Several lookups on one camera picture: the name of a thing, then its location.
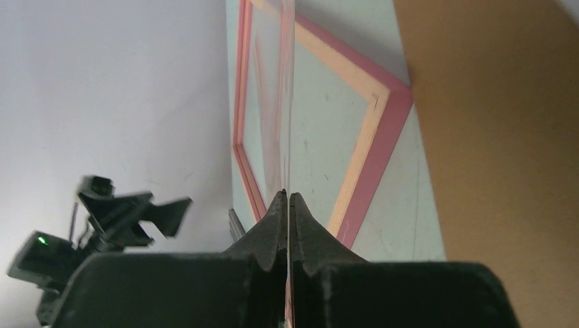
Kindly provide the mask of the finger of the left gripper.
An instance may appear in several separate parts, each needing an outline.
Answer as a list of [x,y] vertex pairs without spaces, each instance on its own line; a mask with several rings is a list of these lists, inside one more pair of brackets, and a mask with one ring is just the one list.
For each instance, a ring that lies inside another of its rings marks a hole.
[[189,197],[161,205],[150,203],[145,210],[144,221],[153,223],[165,237],[176,237],[192,204]]
[[153,193],[144,191],[119,197],[105,197],[93,192],[80,192],[80,201],[93,217],[138,217],[153,198]]

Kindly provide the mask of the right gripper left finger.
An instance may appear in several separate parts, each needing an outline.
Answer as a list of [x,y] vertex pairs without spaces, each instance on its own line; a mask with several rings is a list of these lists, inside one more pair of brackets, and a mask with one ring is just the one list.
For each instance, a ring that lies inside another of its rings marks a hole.
[[285,320],[286,191],[218,253],[92,256],[57,305],[54,327],[278,327]]

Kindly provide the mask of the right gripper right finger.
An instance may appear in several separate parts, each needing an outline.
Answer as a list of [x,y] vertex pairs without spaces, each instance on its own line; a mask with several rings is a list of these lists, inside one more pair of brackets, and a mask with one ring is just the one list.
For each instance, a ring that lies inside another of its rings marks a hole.
[[295,327],[519,327],[499,278],[475,262],[370,262],[289,201]]

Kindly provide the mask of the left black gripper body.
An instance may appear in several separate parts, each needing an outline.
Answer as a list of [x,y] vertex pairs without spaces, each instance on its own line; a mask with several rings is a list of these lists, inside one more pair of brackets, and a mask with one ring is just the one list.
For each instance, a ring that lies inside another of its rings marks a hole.
[[145,211],[138,217],[93,217],[89,214],[89,223],[94,231],[80,252],[94,254],[152,245],[154,239],[139,224],[144,214]]

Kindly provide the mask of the orange wooden picture frame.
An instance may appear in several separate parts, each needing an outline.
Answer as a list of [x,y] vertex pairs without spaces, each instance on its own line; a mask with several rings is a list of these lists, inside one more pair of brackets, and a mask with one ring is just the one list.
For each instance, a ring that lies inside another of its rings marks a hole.
[[272,12],[281,33],[287,31],[289,24],[293,23],[292,31],[296,41],[365,97],[369,104],[327,225],[333,236],[346,247],[351,247],[410,113],[412,92],[401,80],[329,31],[299,14],[292,14],[287,1],[282,1],[279,8],[275,8],[270,1],[240,1],[232,152],[240,171],[252,221],[258,222],[266,214],[266,198],[259,191],[242,142],[251,54],[254,54],[258,67],[257,79],[263,80],[264,74],[260,68],[261,54],[258,50],[249,49],[254,10]]

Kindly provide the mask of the clear glass pane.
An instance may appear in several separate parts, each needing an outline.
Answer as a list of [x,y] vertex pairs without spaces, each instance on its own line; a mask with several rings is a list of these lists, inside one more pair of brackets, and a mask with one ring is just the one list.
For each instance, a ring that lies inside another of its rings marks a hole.
[[294,1],[250,1],[250,76],[255,79],[262,170],[268,203],[290,188],[290,126],[294,86]]

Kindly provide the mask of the brown backing board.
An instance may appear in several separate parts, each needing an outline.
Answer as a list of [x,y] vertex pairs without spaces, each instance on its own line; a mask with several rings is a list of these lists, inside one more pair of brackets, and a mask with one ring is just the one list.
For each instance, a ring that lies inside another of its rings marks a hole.
[[446,256],[523,327],[578,326],[578,25],[558,1],[396,1]]

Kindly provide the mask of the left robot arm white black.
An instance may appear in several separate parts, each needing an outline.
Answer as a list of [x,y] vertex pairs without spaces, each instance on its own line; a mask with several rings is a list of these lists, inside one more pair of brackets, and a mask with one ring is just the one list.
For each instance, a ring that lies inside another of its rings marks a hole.
[[189,197],[161,205],[152,203],[150,192],[115,197],[93,191],[78,194],[87,209],[88,223],[94,229],[87,242],[75,246],[72,241],[44,232],[33,232],[15,255],[7,274],[29,282],[43,291],[36,316],[42,327],[53,324],[57,304],[63,299],[73,273],[92,255],[122,252],[127,247],[149,247],[154,239],[141,227],[141,221],[153,223],[165,237],[178,234]]

